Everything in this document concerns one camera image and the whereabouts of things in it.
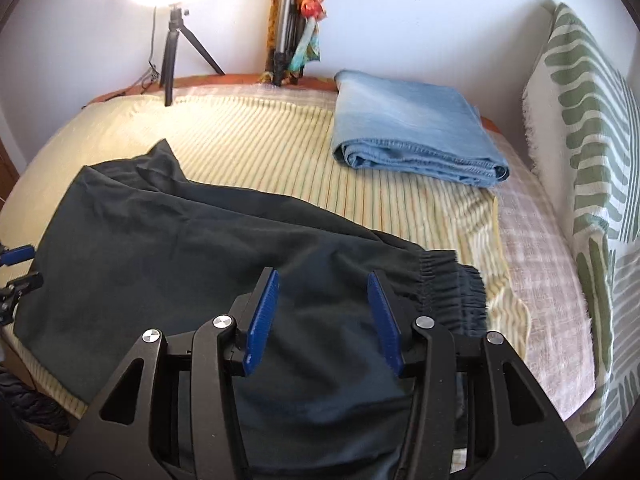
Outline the dark green pants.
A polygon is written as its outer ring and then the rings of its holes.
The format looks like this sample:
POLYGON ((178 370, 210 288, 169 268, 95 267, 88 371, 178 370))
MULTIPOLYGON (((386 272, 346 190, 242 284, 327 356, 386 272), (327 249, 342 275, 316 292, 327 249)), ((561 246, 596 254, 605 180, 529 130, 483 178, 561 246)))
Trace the dark green pants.
POLYGON ((235 386, 261 479, 387 479, 411 385, 385 363, 367 279, 382 271, 450 332, 486 330, 484 284, 453 252, 358 226, 290 196, 196 183, 166 142, 82 168, 39 244, 40 289, 14 332, 76 398, 91 401, 149 328, 196 330, 280 275, 262 362, 235 386))

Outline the pink checked blanket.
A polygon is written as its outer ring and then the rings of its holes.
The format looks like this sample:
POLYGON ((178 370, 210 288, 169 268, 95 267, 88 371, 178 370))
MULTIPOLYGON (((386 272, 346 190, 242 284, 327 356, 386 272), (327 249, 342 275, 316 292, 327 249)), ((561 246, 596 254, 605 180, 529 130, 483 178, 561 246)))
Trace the pink checked blanket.
POLYGON ((488 278, 480 264, 502 255, 510 289, 528 310, 525 363, 563 420, 569 420, 594 393, 596 372, 591 321, 582 286, 550 200, 506 137, 491 131, 510 176, 493 188, 460 185, 466 205, 456 219, 466 234, 480 234, 480 246, 464 256, 488 278))

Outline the yellow striped bed sheet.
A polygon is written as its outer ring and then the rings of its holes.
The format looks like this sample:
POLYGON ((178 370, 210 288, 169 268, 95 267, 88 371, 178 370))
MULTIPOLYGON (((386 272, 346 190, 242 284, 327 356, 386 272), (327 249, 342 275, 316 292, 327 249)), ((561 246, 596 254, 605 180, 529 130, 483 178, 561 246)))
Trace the yellow striped bed sheet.
POLYGON ((82 167, 143 154, 166 140, 184 174, 207 184, 289 195, 426 249, 452 249, 480 271, 488 324, 518 353, 530 316, 514 294, 489 191, 416 174, 353 170, 331 154, 334 95, 217 87, 164 107, 128 96, 86 107, 39 151, 1 213, 1 237, 38 244, 82 167))

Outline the folded blue jeans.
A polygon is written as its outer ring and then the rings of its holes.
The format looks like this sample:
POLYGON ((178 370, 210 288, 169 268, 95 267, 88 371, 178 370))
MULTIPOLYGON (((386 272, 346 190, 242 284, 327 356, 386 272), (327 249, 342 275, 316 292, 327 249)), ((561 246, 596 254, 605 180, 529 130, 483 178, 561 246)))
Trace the folded blue jeans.
POLYGON ((456 89, 356 70, 342 70, 335 82, 331 151, 341 164, 476 188, 510 177, 480 113, 456 89))

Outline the green striped white pillow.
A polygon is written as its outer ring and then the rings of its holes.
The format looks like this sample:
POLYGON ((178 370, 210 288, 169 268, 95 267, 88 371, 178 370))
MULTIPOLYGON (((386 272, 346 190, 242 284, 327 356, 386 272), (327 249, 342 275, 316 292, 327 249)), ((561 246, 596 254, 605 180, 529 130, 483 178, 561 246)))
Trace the green striped white pillow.
POLYGON ((639 397, 639 103, 564 3, 522 102, 529 156, 591 321, 596 390, 568 426, 592 464, 639 397))

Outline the black mini tripod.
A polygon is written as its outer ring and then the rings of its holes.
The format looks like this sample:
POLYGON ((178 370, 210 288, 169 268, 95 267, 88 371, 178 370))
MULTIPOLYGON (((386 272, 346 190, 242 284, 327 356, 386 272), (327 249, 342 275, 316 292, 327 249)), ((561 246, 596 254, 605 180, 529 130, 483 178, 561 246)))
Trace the black mini tripod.
POLYGON ((160 88, 164 90, 164 104, 171 106, 174 102, 175 69, 177 63, 178 43, 180 37, 186 38, 195 51, 218 76, 224 76, 224 70, 209 54, 198 38, 186 27, 180 6, 171 6, 169 11, 168 33, 165 40, 162 70, 160 71, 160 88))

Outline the orange floral cloth strip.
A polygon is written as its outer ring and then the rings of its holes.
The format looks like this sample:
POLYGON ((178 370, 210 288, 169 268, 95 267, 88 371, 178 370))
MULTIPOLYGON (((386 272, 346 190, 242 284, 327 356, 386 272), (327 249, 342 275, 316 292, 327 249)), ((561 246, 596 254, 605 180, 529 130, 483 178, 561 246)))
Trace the orange floral cloth strip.
MULTIPOLYGON (((297 84, 303 77, 306 66, 311 62, 320 60, 320 22, 326 18, 324 0, 297 0, 300 15, 304 19, 304 28, 300 36, 297 48, 293 55, 288 70, 290 78, 284 84, 297 84)), ((264 73, 265 81, 271 81, 271 73, 268 68, 268 36, 267 36, 267 63, 264 73)))

